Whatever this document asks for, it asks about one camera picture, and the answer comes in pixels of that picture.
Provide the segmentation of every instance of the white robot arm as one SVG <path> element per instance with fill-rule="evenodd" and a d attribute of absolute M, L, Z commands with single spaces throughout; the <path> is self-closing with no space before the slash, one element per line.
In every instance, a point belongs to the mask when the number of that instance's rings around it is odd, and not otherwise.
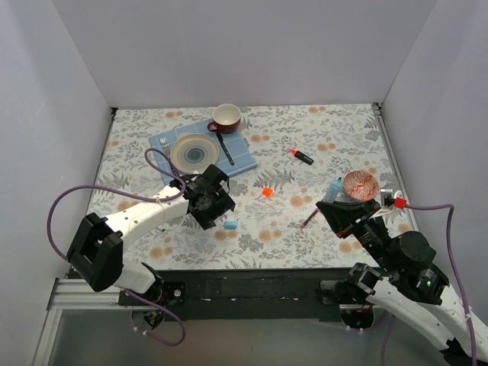
<path fill-rule="evenodd" d="M 228 195 L 229 177 L 215 165 L 201 175 L 181 178 L 186 189 L 174 200 L 159 202 L 180 191 L 178 181 L 152 196 L 155 203 L 143 202 L 106 217 L 90 213 L 82 220 L 66 257 L 94 291 L 117 286 L 146 300 L 158 301 L 163 279 L 145 263 L 124 261 L 124 251 L 168 220 L 191 214 L 206 230 L 215 226 L 216 218 L 234 209 L 234 201 Z"/>
<path fill-rule="evenodd" d="M 470 364 L 471 341 L 461 299 L 445 274 L 432 262 L 435 250 L 419 232 L 410 231 L 394 238 L 377 213 L 375 200 L 350 204 L 317 202 L 332 231 L 345 238 L 354 235 L 389 280 L 358 263 L 343 286 L 360 298 L 381 305 L 422 333 L 451 365 Z M 478 365 L 488 362 L 488 327 L 472 312 Z"/>

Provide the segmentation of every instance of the floral tablecloth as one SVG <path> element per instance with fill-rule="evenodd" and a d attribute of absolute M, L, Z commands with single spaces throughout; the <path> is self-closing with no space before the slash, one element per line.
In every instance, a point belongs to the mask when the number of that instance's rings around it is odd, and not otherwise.
<path fill-rule="evenodd" d="M 97 183 L 151 196 L 162 189 L 158 172 L 145 162 L 148 138 L 211 117 L 213 108 L 119 110 L 114 118 Z M 258 168 L 231 180 L 236 202 L 211 230 L 187 215 L 137 240 L 126 258 L 155 269 L 344 268 L 375 265 L 352 236 L 338 239 L 317 214 L 302 230 L 315 203 L 337 177 L 364 169 L 380 182 L 396 182 L 369 104 L 241 108 L 241 133 Z M 307 165 L 290 153 L 296 148 L 315 160 Z M 272 197 L 262 195 L 272 187 Z M 90 212 L 107 215 L 136 201 L 96 191 Z M 238 220 L 224 230 L 224 220 Z M 386 217 L 391 235 L 410 230 L 404 213 Z"/>

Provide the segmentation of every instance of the knife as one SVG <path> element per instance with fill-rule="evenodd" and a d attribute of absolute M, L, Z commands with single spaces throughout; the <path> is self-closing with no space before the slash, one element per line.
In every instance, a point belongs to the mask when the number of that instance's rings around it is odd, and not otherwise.
<path fill-rule="evenodd" d="M 227 149 L 226 144 L 223 142 L 223 137 L 220 134 L 220 132 L 217 132 L 217 139 L 220 141 L 220 145 L 222 146 L 223 151 L 226 153 L 226 156 L 229 160 L 230 165 L 235 165 L 234 160 L 232 159 L 232 156 L 230 155 L 229 150 Z"/>

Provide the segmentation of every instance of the white backdrop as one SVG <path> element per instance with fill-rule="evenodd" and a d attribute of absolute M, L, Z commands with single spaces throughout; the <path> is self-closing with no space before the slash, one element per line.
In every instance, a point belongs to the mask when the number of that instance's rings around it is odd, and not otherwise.
<path fill-rule="evenodd" d="M 53 0 L 111 107 L 383 101 L 435 0 Z"/>
<path fill-rule="evenodd" d="M 414 204 L 454 203 L 452 239 L 471 305 L 488 323 L 488 2 L 438 0 L 384 103 L 387 131 Z M 451 274 L 447 210 L 418 213 Z"/>
<path fill-rule="evenodd" d="M 56 276 L 46 218 L 58 194 L 92 183 L 110 109 L 49 0 L 0 0 L 0 365 L 29 365 Z M 88 196 L 60 205 L 71 243 Z"/>

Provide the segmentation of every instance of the orange bottle cap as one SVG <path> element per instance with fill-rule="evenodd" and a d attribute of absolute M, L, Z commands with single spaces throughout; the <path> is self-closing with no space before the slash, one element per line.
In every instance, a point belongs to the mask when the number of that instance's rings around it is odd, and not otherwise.
<path fill-rule="evenodd" d="M 262 193 L 264 196 L 271 197 L 273 195 L 273 190 L 271 188 L 264 187 Z"/>

